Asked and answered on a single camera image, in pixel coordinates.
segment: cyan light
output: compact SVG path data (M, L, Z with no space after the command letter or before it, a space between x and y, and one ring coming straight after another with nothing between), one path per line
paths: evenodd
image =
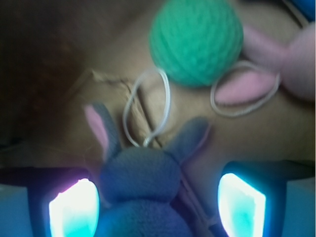
M81 179L49 203L52 237L92 237L99 217L94 183Z
M229 236L263 235L266 196L233 173L223 175L219 182L218 207Z

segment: white cord loop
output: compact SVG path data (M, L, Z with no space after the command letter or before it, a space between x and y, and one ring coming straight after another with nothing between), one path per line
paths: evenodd
M168 81L168 77L165 73L164 70L159 69L159 68L152 68L152 69L148 69L146 70L143 74L141 74L139 76L139 78L136 80L135 85L132 89L131 92L131 96L129 98L129 100L127 101L127 104L124 108L123 111L123 128L124 128L124 132L128 138L128 140L135 146L135 147L140 147L140 145L131 137L129 131L128 131L128 127L127 127L127 118L128 118L128 113L130 111L130 108L132 106L132 103L134 101L135 95L137 93L137 90L140 86L140 84L143 82L143 80L145 78L147 78L149 75L154 74L154 73L158 73L160 74L162 80L163 80L163 84L164 84L164 90L165 90L165 107L164 107L164 111L163 111L163 118L161 120L161 123L159 124L159 126L153 131L151 132L144 140L143 146L147 147L151 141L158 136L159 134L161 134L161 132L163 131L164 127L167 124L167 120L169 118L169 113L170 113L170 107L171 107L171 92L170 92L170 86L169 86L169 81Z
M245 60L237 62L231 68L231 71L235 70L237 68L240 68L240 67L249 67L249 68L252 68L254 70L262 71L262 72L266 72L267 71L267 70L265 70L265 69L263 69L261 67L258 67L256 65L252 64L251 62L248 62L248 61L245 61ZM261 107L262 105L267 103L276 94L276 92L278 90L278 87L280 85L280 73L278 73L277 76L276 76L276 82L275 82L274 87L272 88L272 90L268 94L266 94L265 97L261 98L259 101L257 101L256 103L246 107L245 109L240 110L240 111L236 111L236 112L222 111L222 110L220 110L217 107L217 105L215 103L215 90L217 88L217 84L218 84L218 81L216 83L214 83L214 85L212 85L212 88L211 88L211 95L210 95L210 97L211 97L211 107L219 115L222 115L222 116L225 116L225 117L230 117L230 118L236 118L236 117L239 117L239 116L246 115L246 114L258 109L259 107Z

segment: pink bunny ear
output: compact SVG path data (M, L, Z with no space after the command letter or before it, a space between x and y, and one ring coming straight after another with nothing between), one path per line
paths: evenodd
M86 106L84 111L92 132L97 137L104 152L106 152L109 148L109 138L104 128L101 116L94 110L92 105Z
M242 53L251 62L278 73L283 66L288 49L255 28L245 25Z
M247 71L220 85L215 92L215 102L222 105L252 102L268 94L275 83L273 73Z
M109 111L102 103L88 105L84 111L90 128L103 148L103 160L114 158L121 151L121 146Z

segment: green crocheted ball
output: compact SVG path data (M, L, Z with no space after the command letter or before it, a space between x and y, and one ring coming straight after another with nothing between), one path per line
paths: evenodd
M225 0L170 0L149 36L154 63L181 85L208 86L237 60L240 20Z

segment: crocheted toy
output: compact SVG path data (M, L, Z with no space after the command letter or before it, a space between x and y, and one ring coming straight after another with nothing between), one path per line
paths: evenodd
M217 103L233 105L257 100L272 90L277 74L290 93L315 101L315 23L287 46L250 26L244 26L243 31L243 54L264 70L246 71L224 83L215 93Z
M209 86L237 60L242 26L225 0L169 0L149 37L157 67L169 79L191 87Z
M189 121L163 150L121 149L118 131L103 104L85 108L104 149L101 192L112 206L99 218L96 236L190 237L186 222L169 203L180 185L180 165L206 140L210 124Z

